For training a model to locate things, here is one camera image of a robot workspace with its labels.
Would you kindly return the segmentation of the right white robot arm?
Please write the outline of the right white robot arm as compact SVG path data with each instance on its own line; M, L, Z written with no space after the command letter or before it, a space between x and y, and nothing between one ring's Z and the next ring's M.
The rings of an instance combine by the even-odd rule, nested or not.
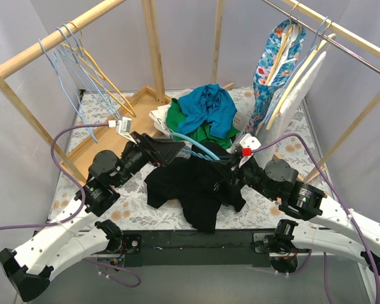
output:
M256 241L259 250L323 251L368 266L380 276L380 223L346 212L324 191L299 181L298 171L284 160L271 160L261 168L252 158L243 163L239 157L226 156L212 165L230 185L246 185L268 200L281 200L279 209L288 218Z

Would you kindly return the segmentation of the teal t shirt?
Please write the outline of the teal t shirt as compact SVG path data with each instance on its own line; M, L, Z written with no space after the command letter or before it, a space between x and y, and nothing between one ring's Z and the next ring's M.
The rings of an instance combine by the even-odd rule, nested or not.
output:
M206 122L210 125L210 134L223 139L237 113L229 93L218 84L197 87L181 96L178 104L186 117L177 128L181 134L192 133Z

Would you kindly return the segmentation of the bright green t shirt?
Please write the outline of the bright green t shirt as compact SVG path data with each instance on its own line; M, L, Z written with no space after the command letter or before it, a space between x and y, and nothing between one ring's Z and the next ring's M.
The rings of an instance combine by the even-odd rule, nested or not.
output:
M176 98L172 98L172 103L170 105L169 110L167 111L166 124L170 130L184 134L183 132L179 132L179 124L185 121L186 116L183 114L181 107L178 104L178 100ZM187 137L199 142L199 143L215 143L224 149L228 149L232 146L232 140L239 134L239 130L235 128L235 126L231 126L227 135L224 139L219 137L215 137L210 134L210 124L208 122L203 122L201 126L199 126L195 131L186 134Z

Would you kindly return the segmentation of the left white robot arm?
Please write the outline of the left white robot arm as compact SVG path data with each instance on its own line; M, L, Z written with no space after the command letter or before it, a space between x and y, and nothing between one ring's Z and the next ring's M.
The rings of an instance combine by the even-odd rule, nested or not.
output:
M168 165L185 146L171 139L154 139L133 132L121 156L98 152L89 178L65 209L30 240L0 251L0 264L24 302L40 296L65 269L93 253L118 252L123 233L100 217L119 199L122 187L145 165Z

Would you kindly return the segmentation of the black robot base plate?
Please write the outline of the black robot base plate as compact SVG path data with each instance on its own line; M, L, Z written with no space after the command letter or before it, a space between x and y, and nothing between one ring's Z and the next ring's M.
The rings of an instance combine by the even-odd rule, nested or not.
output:
M268 253L254 242L273 234L268 229L221 229L215 234L196 230L124 231L129 247L125 267L177 265L252 265L269 267Z

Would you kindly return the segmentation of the black t shirt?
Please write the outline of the black t shirt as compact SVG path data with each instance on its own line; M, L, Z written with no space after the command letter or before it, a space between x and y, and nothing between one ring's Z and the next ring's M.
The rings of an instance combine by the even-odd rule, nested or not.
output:
M166 167L154 169L144 180L147 204L159 208L168 200L179 200L186 221L213 234L223 204L212 190L211 162L196 156L176 157Z

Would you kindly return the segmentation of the white t shirt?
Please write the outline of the white t shirt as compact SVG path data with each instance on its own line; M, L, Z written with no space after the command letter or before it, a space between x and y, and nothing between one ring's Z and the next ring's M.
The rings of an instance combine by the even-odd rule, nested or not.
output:
M172 133L166 124L167 113L170 107L170 104L166 104L149 112L149 117L154 121L155 128L168 137L172 137Z

